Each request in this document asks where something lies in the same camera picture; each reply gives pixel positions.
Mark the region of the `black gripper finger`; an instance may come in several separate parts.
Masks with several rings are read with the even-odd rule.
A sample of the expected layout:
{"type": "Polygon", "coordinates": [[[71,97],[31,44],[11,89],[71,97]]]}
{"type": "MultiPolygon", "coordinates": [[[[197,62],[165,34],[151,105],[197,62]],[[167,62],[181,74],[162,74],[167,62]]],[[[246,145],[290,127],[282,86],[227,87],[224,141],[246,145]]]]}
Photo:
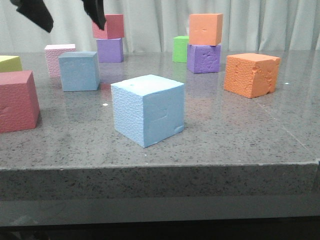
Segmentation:
{"type": "Polygon", "coordinates": [[[105,29],[106,18],[103,0],[82,0],[84,11],[100,30],[105,29]]]}
{"type": "Polygon", "coordinates": [[[54,20],[43,0],[10,0],[16,11],[50,33],[54,20]]]}

